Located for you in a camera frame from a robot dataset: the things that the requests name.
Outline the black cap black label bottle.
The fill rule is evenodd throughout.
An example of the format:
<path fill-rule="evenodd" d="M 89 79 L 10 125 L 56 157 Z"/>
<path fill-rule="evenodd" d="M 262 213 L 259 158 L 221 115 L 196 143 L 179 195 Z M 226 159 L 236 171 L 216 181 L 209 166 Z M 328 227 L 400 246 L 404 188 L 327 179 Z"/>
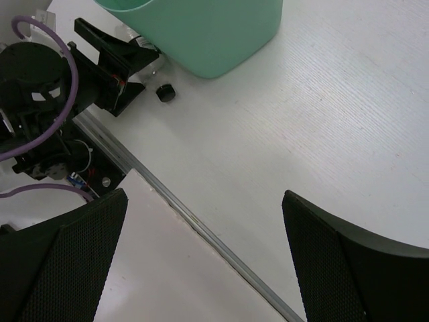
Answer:
<path fill-rule="evenodd" d="M 161 50 L 124 23 L 115 27 L 115 36 L 129 44 L 157 52 L 158 58 L 136 75 L 145 88 L 153 91 L 162 103 L 172 101 L 176 97 L 176 91 L 169 78 L 171 64 Z"/>

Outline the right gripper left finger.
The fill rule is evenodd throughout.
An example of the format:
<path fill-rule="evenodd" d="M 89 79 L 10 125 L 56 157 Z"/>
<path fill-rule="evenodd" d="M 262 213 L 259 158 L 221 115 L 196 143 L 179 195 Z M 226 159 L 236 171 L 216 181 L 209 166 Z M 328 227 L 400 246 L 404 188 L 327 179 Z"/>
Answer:
<path fill-rule="evenodd" d="M 116 189 L 25 229 L 1 226 L 1 320 L 93 321 L 127 212 Z"/>

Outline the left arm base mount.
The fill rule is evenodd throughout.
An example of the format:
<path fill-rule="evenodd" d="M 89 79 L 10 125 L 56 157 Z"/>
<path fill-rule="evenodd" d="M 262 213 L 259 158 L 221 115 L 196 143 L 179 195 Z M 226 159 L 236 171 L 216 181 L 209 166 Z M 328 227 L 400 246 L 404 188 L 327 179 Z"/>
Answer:
<path fill-rule="evenodd" d="M 72 186 L 101 197 L 115 190 L 125 173 L 74 122 L 38 146 L 15 158 L 14 173 L 41 181 L 66 180 Z"/>

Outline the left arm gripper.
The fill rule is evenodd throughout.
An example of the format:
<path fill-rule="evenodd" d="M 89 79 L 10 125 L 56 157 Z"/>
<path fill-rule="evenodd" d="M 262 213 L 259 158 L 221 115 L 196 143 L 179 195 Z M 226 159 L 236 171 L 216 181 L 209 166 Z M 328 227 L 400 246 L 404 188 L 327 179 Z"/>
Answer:
<path fill-rule="evenodd" d="M 83 18 L 74 20 L 74 31 L 99 52 L 96 65 L 75 46 L 70 47 L 78 71 L 78 91 L 66 119 L 46 141 L 16 155 L 17 167 L 48 168 L 65 163 L 86 167 L 90 150 L 72 129 L 72 120 L 93 104 L 101 92 L 100 68 L 109 75 L 128 79 L 160 55 L 119 40 Z M 63 112 L 72 85 L 65 57 L 48 46 L 19 42 L 1 47 L 1 153 L 22 148 L 35 140 Z M 117 97 L 112 115 L 118 117 L 145 90 L 128 82 Z"/>

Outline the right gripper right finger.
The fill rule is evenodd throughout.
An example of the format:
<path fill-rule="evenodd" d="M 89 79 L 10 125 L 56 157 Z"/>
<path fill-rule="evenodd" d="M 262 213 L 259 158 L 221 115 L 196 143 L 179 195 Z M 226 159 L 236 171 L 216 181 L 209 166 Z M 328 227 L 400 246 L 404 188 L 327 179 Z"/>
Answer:
<path fill-rule="evenodd" d="M 308 321 L 428 320 L 428 249 L 363 229 L 292 191 L 282 211 Z"/>

